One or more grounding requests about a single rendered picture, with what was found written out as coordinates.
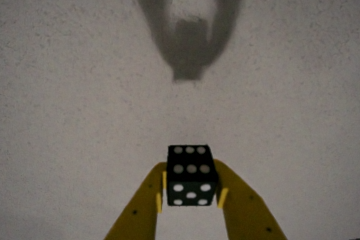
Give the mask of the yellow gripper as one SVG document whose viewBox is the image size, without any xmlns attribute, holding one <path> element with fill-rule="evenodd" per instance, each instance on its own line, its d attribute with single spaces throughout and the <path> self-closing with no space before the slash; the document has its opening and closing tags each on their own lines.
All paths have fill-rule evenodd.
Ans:
<svg viewBox="0 0 360 240">
<path fill-rule="evenodd" d="M 223 209 L 228 240 L 288 240 L 262 197 L 229 166 L 213 160 L 217 208 Z M 156 239 L 166 168 L 167 162 L 153 167 L 103 240 Z"/>
</svg>

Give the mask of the black die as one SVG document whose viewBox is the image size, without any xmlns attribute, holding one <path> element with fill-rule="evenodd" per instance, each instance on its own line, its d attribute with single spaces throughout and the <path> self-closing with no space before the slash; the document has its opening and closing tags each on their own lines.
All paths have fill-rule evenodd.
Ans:
<svg viewBox="0 0 360 240">
<path fill-rule="evenodd" d="M 166 194 L 169 206 L 210 206 L 218 179 L 208 145 L 168 146 Z"/>
</svg>

